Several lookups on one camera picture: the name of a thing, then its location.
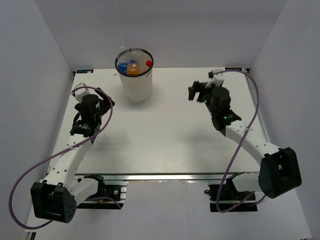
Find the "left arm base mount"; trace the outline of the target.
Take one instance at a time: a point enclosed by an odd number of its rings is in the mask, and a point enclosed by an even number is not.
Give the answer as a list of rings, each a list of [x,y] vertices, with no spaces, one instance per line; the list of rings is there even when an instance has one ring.
[[[103,176],[96,174],[85,175],[82,179],[91,179],[98,182],[98,191],[77,206],[77,209],[120,210],[125,201],[126,186],[123,184],[108,183]]]

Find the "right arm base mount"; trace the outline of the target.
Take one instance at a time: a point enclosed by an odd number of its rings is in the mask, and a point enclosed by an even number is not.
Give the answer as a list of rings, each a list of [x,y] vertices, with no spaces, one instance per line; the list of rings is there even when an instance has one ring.
[[[204,190],[204,194],[208,195],[209,197],[209,206],[210,206],[210,211],[212,213],[218,212],[216,207],[218,189],[219,189],[218,184],[211,184],[211,185],[208,185],[208,189]],[[232,191],[231,189],[228,189],[227,187],[223,186],[221,190],[220,198],[219,198],[219,207],[222,211],[227,210],[235,206],[237,203],[239,203],[249,194],[250,194],[249,191],[237,192],[237,191]],[[258,207],[256,204],[255,195],[252,195],[240,206],[231,210],[231,212],[257,212],[257,211],[258,211]]]

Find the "orange juice bottle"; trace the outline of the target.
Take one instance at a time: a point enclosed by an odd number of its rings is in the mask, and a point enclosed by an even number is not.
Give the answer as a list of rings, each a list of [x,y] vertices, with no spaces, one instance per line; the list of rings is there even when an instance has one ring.
[[[129,63],[126,68],[127,75],[139,75],[140,65],[138,63]]]

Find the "clear bottle blue label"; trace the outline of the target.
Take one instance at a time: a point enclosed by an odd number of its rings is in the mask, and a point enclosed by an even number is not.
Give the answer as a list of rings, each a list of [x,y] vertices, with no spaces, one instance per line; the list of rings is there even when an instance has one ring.
[[[129,64],[136,64],[137,62],[134,59],[126,60],[126,61],[121,61],[117,64],[118,71],[120,73],[126,74],[127,73],[127,68]]]

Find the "right blue table sticker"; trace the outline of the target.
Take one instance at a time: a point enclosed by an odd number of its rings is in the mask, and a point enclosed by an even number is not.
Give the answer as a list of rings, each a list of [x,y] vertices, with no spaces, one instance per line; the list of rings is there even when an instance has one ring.
[[[241,72],[243,70],[241,67],[225,67],[224,69],[226,71],[237,71],[237,72]]]

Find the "white bin black rim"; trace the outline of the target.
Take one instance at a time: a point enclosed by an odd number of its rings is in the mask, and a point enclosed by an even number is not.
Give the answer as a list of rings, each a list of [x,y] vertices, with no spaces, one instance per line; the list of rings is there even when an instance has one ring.
[[[115,69],[119,74],[122,87],[126,97],[134,103],[142,103],[147,101],[153,91],[153,66],[154,58],[150,52],[145,49],[142,49],[143,56],[136,60],[139,66],[147,60],[153,62],[152,67],[149,68],[146,72],[140,73],[138,75],[128,75],[126,73],[121,73],[118,70],[118,63],[122,60],[118,59],[118,56],[115,59],[114,65]]]

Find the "blue table sticker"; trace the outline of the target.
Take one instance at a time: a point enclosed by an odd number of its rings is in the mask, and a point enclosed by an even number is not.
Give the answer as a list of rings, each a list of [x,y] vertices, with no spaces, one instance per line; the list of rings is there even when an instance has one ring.
[[[76,74],[92,74],[93,72],[93,69],[78,69]]]
[[[237,72],[241,72],[243,70],[241,67],[225,67],[224,69],[226,71],[237,71]]]

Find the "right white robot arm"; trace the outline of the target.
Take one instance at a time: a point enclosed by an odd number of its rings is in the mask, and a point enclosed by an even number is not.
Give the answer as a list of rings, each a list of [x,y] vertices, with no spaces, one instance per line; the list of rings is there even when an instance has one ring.
[[[244,192],[262,192],[274,199],[302,184],[296,152],[280,148],[261,135],[253,132],[242,119],[231,110],[228,89],[207,82],[195,81],[188,88],[188,99],[204,103],[211,115],[214,128],[223,136],[239,144],[258,163],[258,173],[236,173],[224,182],[226,195],[236,200]]]

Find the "clear bottle blue band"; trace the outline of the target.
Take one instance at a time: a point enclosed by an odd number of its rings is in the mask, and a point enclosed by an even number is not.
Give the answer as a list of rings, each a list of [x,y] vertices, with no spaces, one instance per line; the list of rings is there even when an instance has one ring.
[[[118,59],[121,61],[139,60],[143,56],[144,52],[141,48],[122,48],[118,55]]]

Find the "left blue table sticker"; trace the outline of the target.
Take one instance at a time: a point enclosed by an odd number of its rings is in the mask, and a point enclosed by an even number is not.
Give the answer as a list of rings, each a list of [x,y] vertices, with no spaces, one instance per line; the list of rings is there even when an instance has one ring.
[[[92,74],[93,72],[93,69],[78,69],[76,74]]]

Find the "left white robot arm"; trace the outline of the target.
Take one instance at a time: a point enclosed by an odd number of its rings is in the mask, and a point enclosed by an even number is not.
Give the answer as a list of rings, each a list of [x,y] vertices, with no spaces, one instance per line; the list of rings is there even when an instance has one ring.
[[[75,174],[86,153],[93,146],[98,134],[106,128],[102,117],[113,112],[115,102],[99,87],[95,93],[73,93],[78,101],[75,105],[77,114],[66,145],[66,152],[59,154],[59,159],[51,172],[42,180],[34,182],[31,200],[36,218],[62,223],[69,223],[76,208],[90,197],[99,200],[106,196],[104,178],[89,174],[74,183]]]

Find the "clear bottle red cap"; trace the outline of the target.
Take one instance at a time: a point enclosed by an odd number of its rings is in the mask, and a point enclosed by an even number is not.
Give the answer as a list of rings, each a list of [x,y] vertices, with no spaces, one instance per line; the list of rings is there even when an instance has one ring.
[[[145,62],[142,62],[140,65],[140,73],[146,72],[148,69],[150,69],[153,65],[153,62],[151,60],[147,60]]]

